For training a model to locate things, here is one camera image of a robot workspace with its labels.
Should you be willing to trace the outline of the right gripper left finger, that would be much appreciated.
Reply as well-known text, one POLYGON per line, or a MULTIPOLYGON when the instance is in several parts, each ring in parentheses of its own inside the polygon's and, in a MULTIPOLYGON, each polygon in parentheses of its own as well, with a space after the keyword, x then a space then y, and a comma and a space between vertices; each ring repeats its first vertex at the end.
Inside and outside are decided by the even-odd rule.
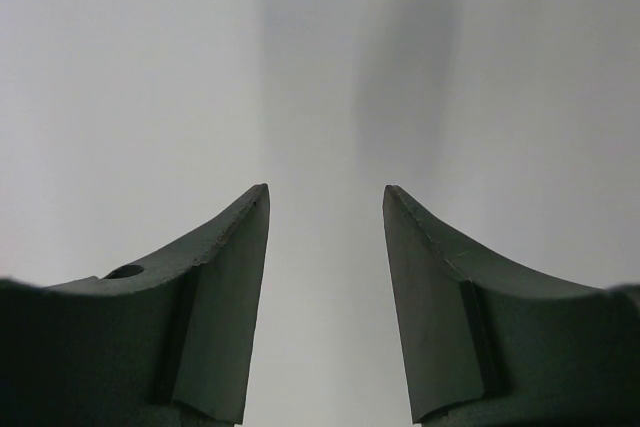
POLYGON ((259 184, 103 278, 3 280, 2 424, 241 424, 269 216, 259 184))

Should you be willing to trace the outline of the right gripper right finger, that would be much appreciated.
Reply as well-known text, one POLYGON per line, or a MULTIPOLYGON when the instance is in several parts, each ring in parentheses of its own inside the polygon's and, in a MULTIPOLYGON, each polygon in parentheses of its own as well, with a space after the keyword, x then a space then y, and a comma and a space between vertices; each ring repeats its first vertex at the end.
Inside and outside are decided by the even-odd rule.
POLYGON ((525 267, 396 185, 383 217, 414 424, 638 424, 637 286, 525 267))

